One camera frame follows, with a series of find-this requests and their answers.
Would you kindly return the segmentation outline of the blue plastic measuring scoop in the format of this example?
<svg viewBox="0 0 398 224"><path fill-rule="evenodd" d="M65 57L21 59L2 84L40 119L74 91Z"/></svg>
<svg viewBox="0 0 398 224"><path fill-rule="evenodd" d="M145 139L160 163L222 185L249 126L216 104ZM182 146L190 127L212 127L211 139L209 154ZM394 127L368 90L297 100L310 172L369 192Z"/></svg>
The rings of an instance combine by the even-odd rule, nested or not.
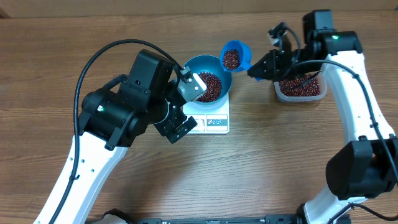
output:
<svg viewBox="0 0 398 224"><path fill-rule="evenodd" d="M220 53L220 65L230 78L234 73L247 72L251 67L251 48L241 40L230 40Z"/></svg>

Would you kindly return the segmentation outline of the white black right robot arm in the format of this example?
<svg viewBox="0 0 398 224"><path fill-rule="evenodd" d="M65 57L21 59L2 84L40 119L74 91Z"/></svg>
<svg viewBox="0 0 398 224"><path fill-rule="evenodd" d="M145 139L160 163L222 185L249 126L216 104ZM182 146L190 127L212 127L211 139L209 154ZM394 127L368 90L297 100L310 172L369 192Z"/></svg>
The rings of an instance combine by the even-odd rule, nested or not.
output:
<svg viewBox="0 0 398 224"><path fill-rule="evenodd" d="M353 31L338 31L329 10L303 19L303 42L293 50L292 30L281 22L268 32L274 49L249 70L278 82L306 73L323 75L340 113L344 147L326 165L326 186L294 214L266 215L266 223L349 223L349 210L397 185L397 136L383 116Z"/></svg>

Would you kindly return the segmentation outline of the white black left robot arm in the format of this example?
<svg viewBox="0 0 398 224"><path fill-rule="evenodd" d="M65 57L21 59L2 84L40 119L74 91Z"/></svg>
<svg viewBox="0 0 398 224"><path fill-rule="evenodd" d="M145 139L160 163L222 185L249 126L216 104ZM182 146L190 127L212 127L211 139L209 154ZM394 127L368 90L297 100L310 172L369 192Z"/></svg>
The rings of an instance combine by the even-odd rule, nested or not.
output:
<svg viewBox="0 0 398 224"><path fill-rule="evenodd" d="M171 60L141 50L128 75L84 97L77 136L36 223L84 223L111 171L148 125L170 143L197 125L181 107L207 87L188 67L180 81L170 80L177 69Z"/></svg>

